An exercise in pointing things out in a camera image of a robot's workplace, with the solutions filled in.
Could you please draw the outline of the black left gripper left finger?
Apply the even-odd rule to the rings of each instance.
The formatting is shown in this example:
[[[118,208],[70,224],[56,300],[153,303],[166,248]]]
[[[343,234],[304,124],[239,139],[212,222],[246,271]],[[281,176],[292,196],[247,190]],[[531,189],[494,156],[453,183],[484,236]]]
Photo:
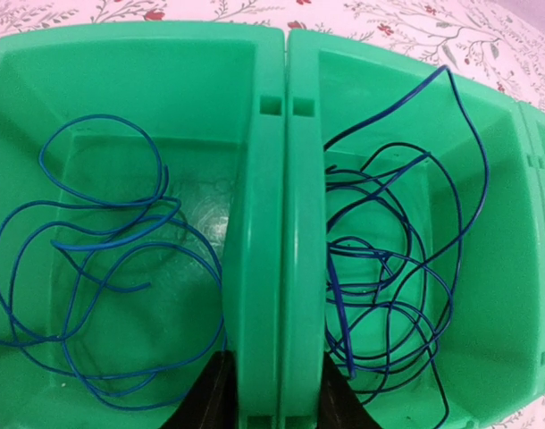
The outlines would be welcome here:
[[[225,429],[237,426],[235,357],[229,350],[215,352],[185,399],[161,429]]]

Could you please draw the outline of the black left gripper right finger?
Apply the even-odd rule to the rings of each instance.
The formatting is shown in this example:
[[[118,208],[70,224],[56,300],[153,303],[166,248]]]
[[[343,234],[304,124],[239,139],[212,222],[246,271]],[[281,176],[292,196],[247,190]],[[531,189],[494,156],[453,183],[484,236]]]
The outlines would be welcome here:
[[[327,352],[319,396],[319,429],[382,429],[368,414]]]

